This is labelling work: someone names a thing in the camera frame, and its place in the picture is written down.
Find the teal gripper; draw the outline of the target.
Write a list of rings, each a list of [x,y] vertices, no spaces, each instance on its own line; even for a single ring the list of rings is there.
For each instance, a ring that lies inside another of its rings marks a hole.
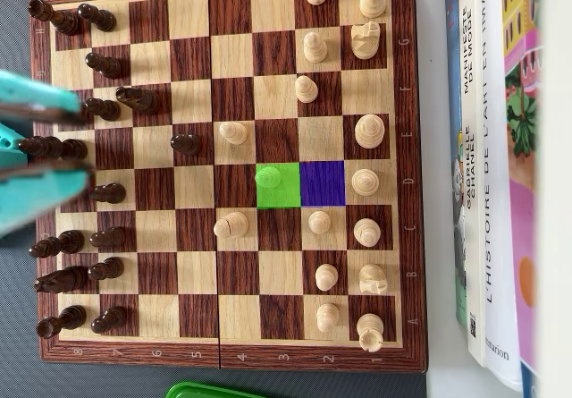
[[[40,123],[83,125],[76,94],[17,73],[1,71],[1,116]],[[0,166],[22,165],[21,135],[0,124]],[[1,170],[1,236],[79,196],[94,168],[82,161],[36,163]]]

